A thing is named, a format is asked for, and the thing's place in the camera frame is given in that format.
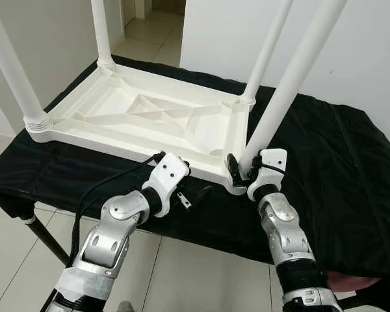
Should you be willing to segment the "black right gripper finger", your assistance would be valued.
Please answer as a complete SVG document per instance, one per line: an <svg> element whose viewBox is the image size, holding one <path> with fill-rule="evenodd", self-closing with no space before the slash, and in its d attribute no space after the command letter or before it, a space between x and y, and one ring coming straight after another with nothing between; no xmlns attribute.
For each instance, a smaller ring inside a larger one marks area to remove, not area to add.
<svg viewBox="0 0 390 312"><path fill-rule="evenodd" d="M241 172L239 169L239 163L237 162L237 159L234 156L234 154L232 153L227 154L226 167L233 187L242 187L243 178L241 176Z"/></svg>

